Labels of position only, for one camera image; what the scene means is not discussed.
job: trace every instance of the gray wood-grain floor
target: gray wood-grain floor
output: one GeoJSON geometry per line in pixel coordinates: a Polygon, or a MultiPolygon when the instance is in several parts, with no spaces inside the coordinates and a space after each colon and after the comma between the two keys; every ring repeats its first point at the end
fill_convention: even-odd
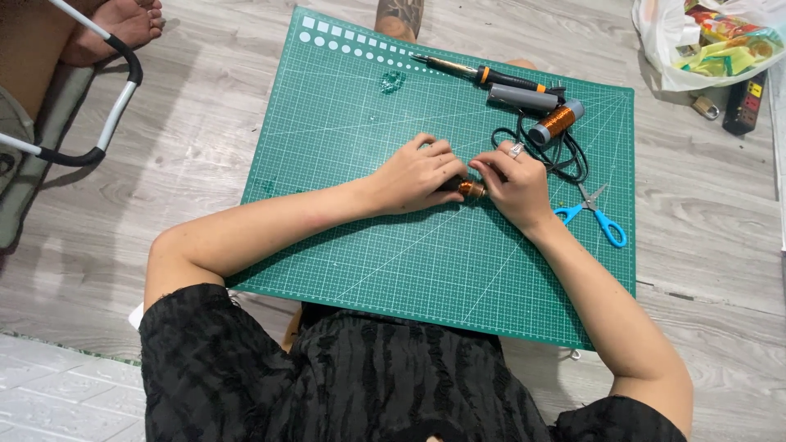
{"type": "MultiPolygon", "coordinates": [[[[138,51],[145,85],[91,173],[52,168],[17,252],[2,263],[0,324],[138,358],[126,321],[151,240],[240,200],[293,2],[164,0],[164,37],[138,51]]],[[[303,6],[371,26],[375,0],[303,6]]],[[[696,386],[694,440],[784,440],[786,311],[765,106],[744,138],[682,94],[652,92],[630,0],[428,2],[420,42],[636,90],[637,287],[696,386]]],[[[99,75],[64,143],[94,145],[125,75],[99,75]]],[[[241,295],[281,337],[296,305],[241,295]]],[[[505,340],[547,422],[606,394],[593,353],[505,340]]]]}

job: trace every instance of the black power strip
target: black power strip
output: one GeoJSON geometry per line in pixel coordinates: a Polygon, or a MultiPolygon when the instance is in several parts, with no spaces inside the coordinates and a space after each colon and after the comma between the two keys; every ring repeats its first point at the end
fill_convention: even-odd
{"type": "Polygon", "coordinates": [[[723,128],[735,135],[746,134],[756,128],[758,110],[762,107],[764,82],[767,71],[732,86],[729,102],[726,103],[726,116],[723,128]]]}

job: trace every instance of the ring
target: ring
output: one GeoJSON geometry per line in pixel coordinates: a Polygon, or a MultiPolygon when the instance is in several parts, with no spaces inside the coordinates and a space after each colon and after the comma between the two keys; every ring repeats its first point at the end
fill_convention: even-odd
{"type": "Polygon", "coordinates": [[[516,144],[513,145],[513,147],[510,148],[508,155],[510,155],[510,157],[515,160],[516,157],[519,156],[519,154],[523,150],[524,150],[524,144],[517,142],[516,144]]]}

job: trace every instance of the black lace top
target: black lace top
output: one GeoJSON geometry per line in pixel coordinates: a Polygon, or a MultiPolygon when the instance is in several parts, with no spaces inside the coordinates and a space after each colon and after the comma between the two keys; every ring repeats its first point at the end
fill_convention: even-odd
{"type": "Polygon", "coordinates": [[[141,322],[153,440],[684,441],[649,406],[598,400],[546,425],[496,337],[308,304],[289,354],[219,285],[141,322]]]}

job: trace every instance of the white plastic bag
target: white plastic bag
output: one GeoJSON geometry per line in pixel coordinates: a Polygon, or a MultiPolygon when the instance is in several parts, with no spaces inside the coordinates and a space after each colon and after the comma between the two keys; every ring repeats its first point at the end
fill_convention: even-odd
{"type": "MultiPolygon", "coordinates": [[[[700,4],[748,23],[773,28],[782,39],[786,39],[786,0],[728,0],[722,5],[715,0],[700,0],[700,4]]],[[[663,90],[728,86],[755,76],[786,54],[784,50],[738,76],[702,76],[671,65],[678,58],[677,46],[699,41],[699,25],[685,15],[685,0],[635,0],[633,19],[641,34],[647,60],[661,73],[660,86],[663,90]]]]}

